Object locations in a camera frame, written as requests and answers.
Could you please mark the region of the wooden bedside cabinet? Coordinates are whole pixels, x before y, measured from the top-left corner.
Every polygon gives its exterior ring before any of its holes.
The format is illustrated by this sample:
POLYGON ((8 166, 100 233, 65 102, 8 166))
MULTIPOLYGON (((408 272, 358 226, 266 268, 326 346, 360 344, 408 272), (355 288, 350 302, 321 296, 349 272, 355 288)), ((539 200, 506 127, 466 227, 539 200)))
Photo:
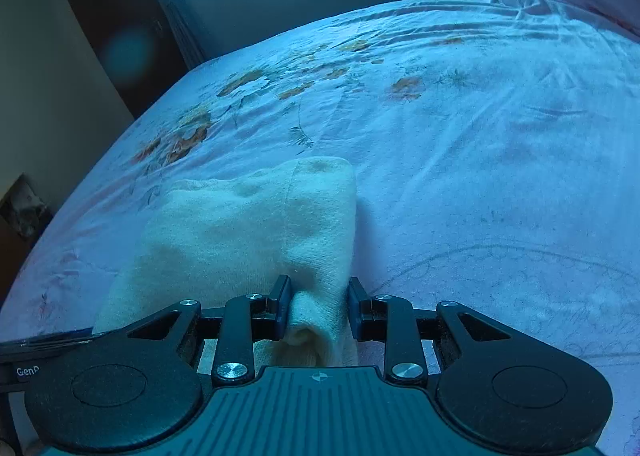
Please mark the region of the wooden bedside cabinet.
POLYGON ((1 182, 1 303, 52 219, 51 209, 24 174, 1 182))

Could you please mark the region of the dark wooden door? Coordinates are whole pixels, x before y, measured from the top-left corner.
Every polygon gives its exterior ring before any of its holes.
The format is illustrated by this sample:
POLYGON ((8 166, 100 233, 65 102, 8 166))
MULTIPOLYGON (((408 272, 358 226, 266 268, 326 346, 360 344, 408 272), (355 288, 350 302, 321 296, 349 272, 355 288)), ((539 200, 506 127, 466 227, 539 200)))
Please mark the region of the dark wooden door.
POLYGON ((158 0, 68 2, 134 118, 140 118, 188 71, 158 0))

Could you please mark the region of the cream knit sweater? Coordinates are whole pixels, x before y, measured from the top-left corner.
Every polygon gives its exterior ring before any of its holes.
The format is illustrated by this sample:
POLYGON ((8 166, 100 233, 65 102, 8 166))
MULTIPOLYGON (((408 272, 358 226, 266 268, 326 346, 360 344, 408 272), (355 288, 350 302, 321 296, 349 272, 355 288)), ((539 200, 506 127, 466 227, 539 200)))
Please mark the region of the cream knit sweater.
POLYGON ((356 201, 352 164, 333 157, 175 183, 142 229, 94 329, 124 327, 183 299, 218 307, 266 294, 286 275, 293 288, 288 326, 282 340, 256 344, 256 365, 355 364, 346 291, 356 201))

